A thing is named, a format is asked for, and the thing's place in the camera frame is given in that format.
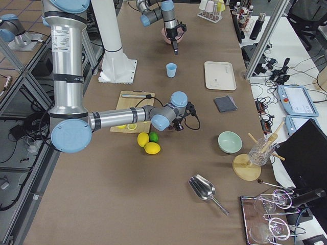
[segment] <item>white tray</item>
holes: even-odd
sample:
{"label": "white tray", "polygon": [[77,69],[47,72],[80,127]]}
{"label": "white tray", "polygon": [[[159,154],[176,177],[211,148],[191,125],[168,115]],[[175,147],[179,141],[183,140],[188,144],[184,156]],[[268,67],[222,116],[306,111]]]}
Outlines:
{"label": "white tray", "polygon": [[204,63],[205,86],[208,89],[235,90],[233,66],[229,62],[206,61]]}

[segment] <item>sticker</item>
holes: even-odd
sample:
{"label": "sticker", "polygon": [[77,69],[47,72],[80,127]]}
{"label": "sticker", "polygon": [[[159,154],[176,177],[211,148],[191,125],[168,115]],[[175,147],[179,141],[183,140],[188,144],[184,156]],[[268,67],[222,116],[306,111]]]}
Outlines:
{"label": "sticker", "polygon": [[71,52],[70,32],[66,30],[51,30],[52,52]]}

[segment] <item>gray cloth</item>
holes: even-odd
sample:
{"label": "gray cloth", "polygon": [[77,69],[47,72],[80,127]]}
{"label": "gray cloth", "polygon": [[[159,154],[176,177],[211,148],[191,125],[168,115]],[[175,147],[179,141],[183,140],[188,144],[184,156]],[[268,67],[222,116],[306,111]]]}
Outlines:
{"label": "gray cloth", "polygon": [[292,14],[308,21],[319,21],[327,14],[326,0],[298,0],[292,9]]}
{"label": "gray cloth", "polygon": [[220,112],[237,110],[237,106],[235,105],[233,98],[229,95],[215,98],[214,102]]}

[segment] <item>yellow lemon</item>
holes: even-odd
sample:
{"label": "yellow lemon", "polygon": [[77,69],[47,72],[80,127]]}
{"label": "yellow lemon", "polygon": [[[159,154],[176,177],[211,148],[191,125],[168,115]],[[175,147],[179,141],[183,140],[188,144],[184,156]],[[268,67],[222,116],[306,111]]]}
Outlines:
{"label": "yellow lemon", "polygon": [[126,128],[126,127],[127,127],[126,124],[117,126],[117,128],[119,128],[119,129],[124,129],[124,128]]}
{"label": "yellow lemon", "polygon": [[144,147],[149,143],[149,135],[145,132],[139,133],[137,136],[137,143],[139,146]]}
{"label": "yellow lemon", "polygon": [[127,125],[127,128],[128,128],[129,130],[135,130],[135,129],[137,128],[137,124],[128,124],[128,125]]}
{"label": "yellow lemon", "polygon": [[160,152],[161,148],[157,143],[150,142],[144,146],[144,150],[146,153],[153,155],[153,154],[157,154],[158,152]]}

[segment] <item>tiled floor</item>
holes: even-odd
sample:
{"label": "tiled floor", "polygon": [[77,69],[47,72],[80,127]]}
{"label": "tiled floor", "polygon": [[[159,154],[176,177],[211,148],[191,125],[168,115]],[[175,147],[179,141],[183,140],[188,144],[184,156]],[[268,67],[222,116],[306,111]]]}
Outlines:
{"label": "tiled floor", "polygon": [[[35,31],[50,34],[50,28],[42,23],[42,3],[41,1],[30,0],[0,0],[0,16],[4,14],[15,14],[27,31]],[[33,57],[34,52],[14,52],[18,59],[27,64]],[[13,70],[12,64],[0,53],[0,71]]]}

